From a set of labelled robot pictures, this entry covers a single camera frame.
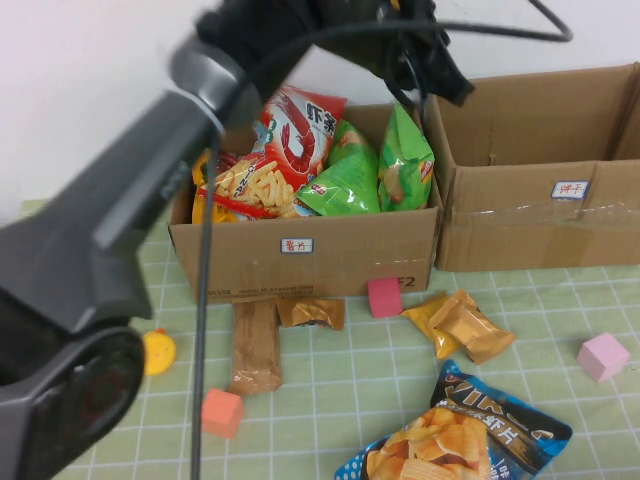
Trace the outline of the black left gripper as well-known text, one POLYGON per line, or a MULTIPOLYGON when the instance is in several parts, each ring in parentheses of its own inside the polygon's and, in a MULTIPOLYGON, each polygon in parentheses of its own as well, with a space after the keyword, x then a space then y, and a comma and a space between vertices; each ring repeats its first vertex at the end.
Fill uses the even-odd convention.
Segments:
MULTIPOLYGON (((324 28, 387 20, 435 19, 433 1, 321 1, 324 28)), ((365 68, 391 91, 424 90, 462 106, 475 86, 461 73, 439 33, 361 33, 326 40, 320 47, 365 68)))

